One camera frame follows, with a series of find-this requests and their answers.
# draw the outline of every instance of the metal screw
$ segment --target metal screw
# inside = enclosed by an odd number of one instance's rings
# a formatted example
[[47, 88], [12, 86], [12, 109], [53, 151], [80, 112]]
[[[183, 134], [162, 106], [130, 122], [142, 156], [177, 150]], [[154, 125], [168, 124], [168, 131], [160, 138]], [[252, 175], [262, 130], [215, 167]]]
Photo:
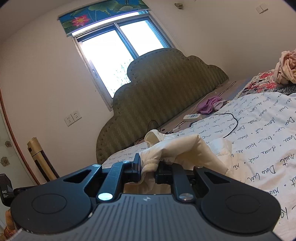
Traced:
[[189, 201], [193, 199], [193, 195], [190, 193], [182, 193], [179, 195], [179, 198], [183, 201]]
[[110, 199], [113, 198], [113, 195], [111, 193], [108, 193], [108, 192], [103, 192], [103, 193], [100, 193], [98, 195], [98, 199], [102, 200], [102, 201], [108, 201]]

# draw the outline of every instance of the window frame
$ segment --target window frame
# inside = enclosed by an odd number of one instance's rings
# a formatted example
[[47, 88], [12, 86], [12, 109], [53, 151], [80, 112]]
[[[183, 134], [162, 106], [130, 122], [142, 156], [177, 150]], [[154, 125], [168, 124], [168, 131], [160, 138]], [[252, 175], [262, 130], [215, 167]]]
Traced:
[[124, 45], [127, 47], [129, 52], [131, 53], [132, 57], [134, 59], [136, 59], [137, 57], [139, 57], [139, 55], [137, 54], [134, 47], [131, 45], [131, 43], [129, 42], [127, 37], [124, 35], [122, 30], [120, 29], [120, 26], [129, 24], [129, 23], [143, 21], [143, 20], [148, 20], [149, 23], [153, 26], [153, 28], [158, 32], [158, 34], [160, 34], [160, 37], [162, 37], [161, 39], [163, 40], [163, 42], [161, 41], [161, 43], [165, 43], [168, 47], [175, 47], [174, 44], [170, 41], [170, 39], [166, 35], [166, 33], [163, 31], [163, 29], [157, 24], [155, 19], [149, 14], [149, 12], [142, 13], [142, 14], [135, 15], [135, 16], [131, 16], [131, 17], [127, 17], [127, 18], [118, 19], [118, 20], [115, 20], [115, 21], [112, 21], [109, 23], [105, 23], [100, 26], [89, 29], [83, 33], [80, 33], [76, 36], [72, 36], [72, 40], [74, 41], [76, 48], [77, 48], [81, 58], [84, 61], [85, 66], [88, 68], [88, 70], [90, 71], [90, 73], [92, 75], [92, 79], [95, 84], [95, 87], [98, 90], [98, 92], [100, 93], [100, 95], [101, 95], [103, 101], [105, 102], [105, 104], [107, 105], [107, 108], [109, 109], [109, 111], [112, 111], [113, 98], [111, 97], [110, 93], [108, 92], [105, 84], [103, 83], [102, 79], [100, 78], [100, 75], [98, 74], [98, 72], [97, 72], [96, 68], [94, 67], [93, 63], [91, 62], [91, 60], [86, 59], [86, 57], [82, 51], [81, 44], [83, 41], [86, 41], [90, 38], [93, 38], [95, 36], [98, 36], [100, 34], [103, 34], [103, 33], [106, 33], [106, 32], [112, 31], [112, 30], [115, 30], [118, 33], [121, 40], [123, 41]]

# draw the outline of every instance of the light switch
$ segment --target light switch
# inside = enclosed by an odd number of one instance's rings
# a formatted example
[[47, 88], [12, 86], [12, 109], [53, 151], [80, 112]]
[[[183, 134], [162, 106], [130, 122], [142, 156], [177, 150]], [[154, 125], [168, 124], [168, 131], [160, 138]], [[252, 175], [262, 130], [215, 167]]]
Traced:
[[262, 13], [262, 12], [263, 12], [263, 10], [262, 10], [262, 8], [261, 8], [260, 6], [258, 6], [258, 7], [256, 8], [256, 10], [257, 10], [258, 13]]
[[268, 10], [268, 7], [267, 7], [266, 3], [261, 4], [260, 7], [262, 8], [263, 11]]

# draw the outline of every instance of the triangular cutout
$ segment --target triangular cutout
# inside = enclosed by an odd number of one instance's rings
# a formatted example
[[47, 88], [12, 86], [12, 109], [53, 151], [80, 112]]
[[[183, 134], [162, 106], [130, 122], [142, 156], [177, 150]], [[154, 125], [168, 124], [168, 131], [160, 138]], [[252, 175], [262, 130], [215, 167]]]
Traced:
[[81, 183], [84, 178], [87, 177], [87, 175], [91, 172], [91, 170], [85, 170], [83, 172], [80, 172], [74, 176], [71, 176], [69, 178], [64, 179], [64, 182], [68, 183]]
[[222, 184], [222, 183], [229, 183], [229, 181], [216, 176], [215, 174], [211, 173], [211, 172], [205, 172], [205, 174], [207, 175], [207, 177], [211, 180], [212, 183], [214, 184]]

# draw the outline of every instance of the ceiling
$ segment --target ceiling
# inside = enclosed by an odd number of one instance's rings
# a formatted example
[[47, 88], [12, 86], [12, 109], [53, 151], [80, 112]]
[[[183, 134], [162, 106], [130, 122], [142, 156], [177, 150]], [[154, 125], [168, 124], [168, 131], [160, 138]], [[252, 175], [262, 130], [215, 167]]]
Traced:
[[72, 1], [73, 0], [9, 0], [0, 8], [0, 43], [35, 18]]

